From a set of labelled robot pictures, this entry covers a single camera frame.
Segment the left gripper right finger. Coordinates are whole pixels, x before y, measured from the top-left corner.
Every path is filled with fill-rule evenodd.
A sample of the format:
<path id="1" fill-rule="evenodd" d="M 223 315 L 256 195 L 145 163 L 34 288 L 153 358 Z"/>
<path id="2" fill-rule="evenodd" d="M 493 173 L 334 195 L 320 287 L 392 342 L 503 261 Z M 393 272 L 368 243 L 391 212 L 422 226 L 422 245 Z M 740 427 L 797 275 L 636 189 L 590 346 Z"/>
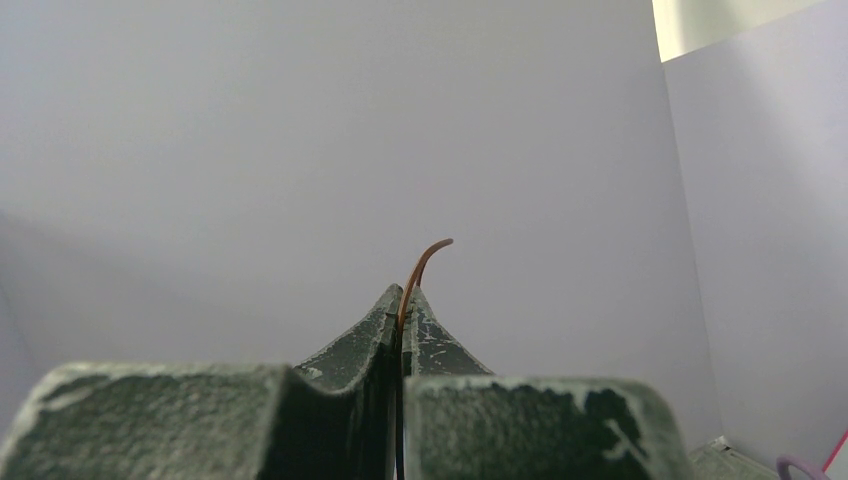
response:
<path id="1" fill-rule="evenodd" d="M 690 479 L 670 405 L 605 377 L 498 375 L 414 287 L 403 333 L 408 479 Z"/>

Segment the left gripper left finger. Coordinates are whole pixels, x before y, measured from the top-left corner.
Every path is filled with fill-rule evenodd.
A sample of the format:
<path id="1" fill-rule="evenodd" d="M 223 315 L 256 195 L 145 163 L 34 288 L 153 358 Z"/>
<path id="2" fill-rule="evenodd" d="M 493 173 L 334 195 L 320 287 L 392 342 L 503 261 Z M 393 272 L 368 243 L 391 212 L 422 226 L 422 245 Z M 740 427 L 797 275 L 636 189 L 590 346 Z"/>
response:
<path id="1" fill-rule="evenodd" d="M 5 479 L 388 479 L 401 288 L 297 365 L 75 362 L 1 448 Z"/>

